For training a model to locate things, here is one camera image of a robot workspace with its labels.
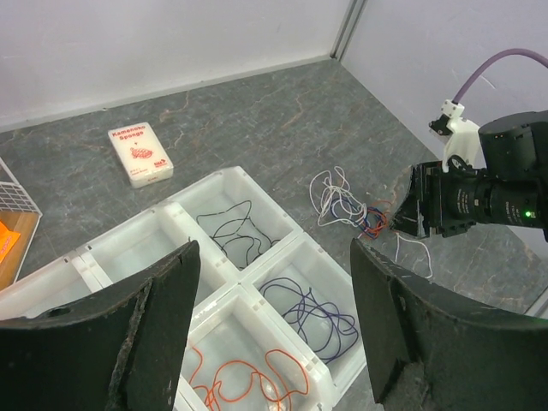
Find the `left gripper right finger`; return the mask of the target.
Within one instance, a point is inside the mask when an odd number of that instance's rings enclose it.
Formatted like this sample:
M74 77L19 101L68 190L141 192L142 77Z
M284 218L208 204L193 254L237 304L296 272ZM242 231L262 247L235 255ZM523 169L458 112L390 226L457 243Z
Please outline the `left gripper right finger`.
M387 410L544 410L547 323L441 287L359 240L350 269L372 395Z

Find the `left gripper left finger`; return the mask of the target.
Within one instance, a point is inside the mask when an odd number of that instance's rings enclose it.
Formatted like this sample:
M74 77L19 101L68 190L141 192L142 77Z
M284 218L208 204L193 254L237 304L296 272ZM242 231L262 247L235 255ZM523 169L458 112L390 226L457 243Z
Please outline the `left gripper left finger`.
M4 410L171 410L200 279L189 241L120 282L1 323Z

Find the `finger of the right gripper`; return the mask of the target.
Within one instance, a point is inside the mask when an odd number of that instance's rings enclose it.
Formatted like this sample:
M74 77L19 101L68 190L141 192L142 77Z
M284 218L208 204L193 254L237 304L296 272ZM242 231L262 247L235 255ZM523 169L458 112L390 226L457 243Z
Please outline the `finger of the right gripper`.
M422 225L418 217L397 213L390 221L390 228L411 236L422 236Z
M418 222L422 195L422 176L419 166L411 172L407 193L393 217L394 223Z

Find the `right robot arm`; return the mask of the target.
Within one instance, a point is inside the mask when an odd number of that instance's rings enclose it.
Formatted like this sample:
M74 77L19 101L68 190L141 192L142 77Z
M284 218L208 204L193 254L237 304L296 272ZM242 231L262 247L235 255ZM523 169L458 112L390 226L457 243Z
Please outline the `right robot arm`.
M462 155L416 164L391 228L424 239L476 224L547 230L547 114L522 112L479 128L485 168Z

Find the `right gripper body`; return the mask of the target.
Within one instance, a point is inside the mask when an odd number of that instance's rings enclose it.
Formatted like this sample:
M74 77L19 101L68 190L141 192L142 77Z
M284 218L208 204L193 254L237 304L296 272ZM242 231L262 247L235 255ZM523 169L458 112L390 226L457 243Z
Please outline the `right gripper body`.
M414 219L412 235L416 238L427 238L431 234L449 236L444 226L442 211L442 163L427 162L414 166L412 173L411 211Z

